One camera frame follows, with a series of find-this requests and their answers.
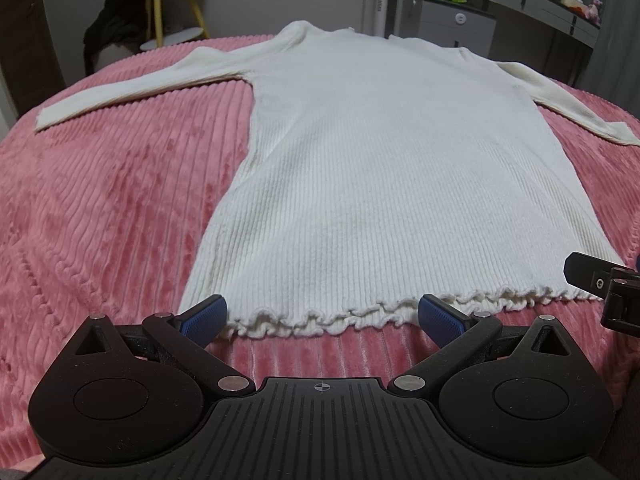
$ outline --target gray dresser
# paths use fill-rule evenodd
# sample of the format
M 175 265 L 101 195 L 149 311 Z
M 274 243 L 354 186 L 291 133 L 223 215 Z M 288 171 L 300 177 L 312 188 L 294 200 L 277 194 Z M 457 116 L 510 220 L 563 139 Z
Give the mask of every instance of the gray dresser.
M 485 0 L 545 23 L 581 43 L 593 48 L 600 29 L 584 18 L 577 16 L 559 2 L 553 0 Z
M 464 46 L 487 57 L 495 18 L 480 10 L 445 0 L 404 0 L 400 36 L 421 38 L 439 46 Z

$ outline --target sweater sleeve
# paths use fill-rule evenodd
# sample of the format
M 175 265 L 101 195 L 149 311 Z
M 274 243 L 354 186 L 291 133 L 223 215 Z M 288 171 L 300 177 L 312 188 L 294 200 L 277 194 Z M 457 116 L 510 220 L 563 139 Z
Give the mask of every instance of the sweater sleeve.
M 538 104 L 561 114 L 603 139 L 623 146 L 640 146 L 626 123 L 607 123 L 567 90 L 551 79 L 521 63 L 495 62 L 516 86 L 522 88 Z
M 216 81 L 244 78 L 252 67 L 303 40 L 308 23 L 293 22 L 280 34 L 263 43 L 222 52 L 201 46 L 179 62 L 134 79 L 88 88 L 43 108 L 36 121 L 36 132 L 63 123 L 92 110 L 151 97 Z

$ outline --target dresser drawer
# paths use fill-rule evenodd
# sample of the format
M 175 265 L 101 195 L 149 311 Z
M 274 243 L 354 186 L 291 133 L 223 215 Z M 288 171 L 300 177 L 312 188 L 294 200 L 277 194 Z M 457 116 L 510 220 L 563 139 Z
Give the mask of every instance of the dresser drawer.
M 522 12 L 565 34 L 569 33 L 572 26 L 572 13 L 549 0 L 497 0 L 496 3 Z
M 418 38 L 444 47 L 465 47 L 478 56 L 487 57 L 492 36 L 476 34 L 461 28 L 446 27 L 436 23 L 421 23 Z
M 590 46 L 591 48 L 594 48 L 596 46 L 596 41 L 598 40 L 598 38 L 594 38 L 591 34 L 578 27 L 574 27 L 573 33 L 571 35 L 576 40 L 584 43 L 587 46 Z
M 423 2 L 420 23 L 459 28 L 464 32 L 493 37 L 495 20 L 463 7 L 453 7 L 436 2 Z

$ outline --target pink corduroy blanket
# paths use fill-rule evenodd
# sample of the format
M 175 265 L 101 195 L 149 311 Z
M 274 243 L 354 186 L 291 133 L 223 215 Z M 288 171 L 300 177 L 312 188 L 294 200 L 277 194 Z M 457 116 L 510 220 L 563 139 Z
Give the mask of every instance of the pink corduroy blanket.
M 50 99 L 164 68 L 199 45 L 232 50 L 265 36 L 190 43 L 132 57 Z M 606 121 L 640 123 L 571 90 Z M 238 80 L 168 92 L 98 110 L 33 133 L 41 107 L 0 144 L 0 466 L 40 451 L 27 420 L 30 395 L 92 312 L 117 324 L 177 310 L 198 244 L 247 151 L 251 87 Z M 640 148 L 608 143 L 557 114 L 560 139 L 604 231 L 628 266 L 640 238 Z M 620 405 L 636 368 L 636 340 L 600 326 L 600 304 L 552 303 L 501 314 L 528 325 L 552 313 Z M 381 376 L 435 350 L 414 326 L 348 329 L 341 336 L 220 340 L 215 355 L 253 377 Z

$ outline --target yellow side table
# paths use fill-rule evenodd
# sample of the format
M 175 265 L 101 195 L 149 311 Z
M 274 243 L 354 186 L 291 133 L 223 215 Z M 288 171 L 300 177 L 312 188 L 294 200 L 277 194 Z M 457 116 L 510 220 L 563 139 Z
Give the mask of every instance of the yellow side table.
M 191 10 L 193 11 L 193 15 L 196 17 L 199 27 L 190 28 L 176 34 L 172 34 L 173 41 L 169 41 L 168 43 L 176 44 L 183 41 L 194 40 L 200 35 L 207 40 L 210 38 L 207 25 L 204 22 L 204 17 L 196 0 L 188 0 L 188 2 L 191 6 Z M 141 50 L 151 50 L 152 48 L 163 46 L 165 44 L 165 38 L 162 33 L 162 0 L 145 0 L 145 6 L 147 16 L 146 38 L 148 40 L 151 39 L 151 23 L 154 22 L 156 26 L 156 40 L 148 41 L 141 47 Z

